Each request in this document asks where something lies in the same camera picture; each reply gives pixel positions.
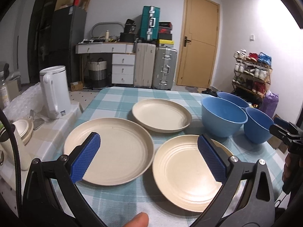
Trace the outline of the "person left hand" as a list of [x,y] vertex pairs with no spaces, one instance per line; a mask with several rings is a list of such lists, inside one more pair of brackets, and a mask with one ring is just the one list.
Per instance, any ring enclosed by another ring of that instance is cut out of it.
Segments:
[[145,212],[137,214],[131,221],[124,225],[124,227],[148,227],[149,217]]

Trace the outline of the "person right hand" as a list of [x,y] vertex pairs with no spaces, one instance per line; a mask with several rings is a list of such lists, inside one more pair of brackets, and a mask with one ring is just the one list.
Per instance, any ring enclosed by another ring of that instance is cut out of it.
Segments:
[[285,158],[285,164],[284,164],[284,168],[283,168],[283,175],[282,175],[282,180],[283,183],[285,183],[290,175],[291,175],[291,169],[290,169],[290,164],[291,164],[291,153],[288,153],[286,158]]

